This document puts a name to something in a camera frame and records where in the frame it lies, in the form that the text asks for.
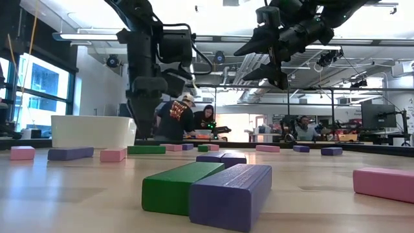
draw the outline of white bin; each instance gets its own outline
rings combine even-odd
[[[132,118],[118,116],[52,116],[52,146],[125,148],[135,142]]]

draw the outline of purple block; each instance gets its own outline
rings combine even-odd
[[[321,149],[322,155],[341,155],[342,154],[342,148],[322,148]]]
[[[190,186],[190,221],[249,232],[271,187],[271,166],[232,166]]]
[[[221,162],[224,163],[225,168],[229,168],[236,164],[246,164],[247,160],[243,153],[226,153],[221,157]]]
[[[195,162],[221,162],[221,157],[223,155],[223,152],[209,152],[204,155],[197,156]]]
[[[182,150],[192,150],[194,148],[194,144],[183,144]]]
[[[93,156],[93,148],[56,148],[50,149],[47,153],[47,159],[50,161],[71,161]]]
[[[293,150],[302,153],[308,153],[311,151],[311,149],[308,146],[293,146]]]

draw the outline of black t-shirt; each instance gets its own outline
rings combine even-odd
[[[194,131],[193,111],[184,102],[173,100],[166,102],[158,112],[161,118],[156,135],[171,140],[182,140],[184,131]]]
[[[198,111],[194,113],[194,128],[195,129],[208,129],[207,123],[213,122],[212,119],[207,119],[204,111]]]

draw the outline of computer monitor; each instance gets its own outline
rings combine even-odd
[[[396,128],[397,118],[395,114],[381,116],[384,113],[394,113],[393,105],[385,104],[361,104],[362,127],[366,129]]]

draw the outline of baseball cap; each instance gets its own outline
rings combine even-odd
[[[190,94],[185,94],[183,97],[182,97],[182,101],[190,101],[191,103],[192,103],[192,107],[195,107],[195,104],[194,104],[194,97],[192,96],[192,95],[190,95]]]

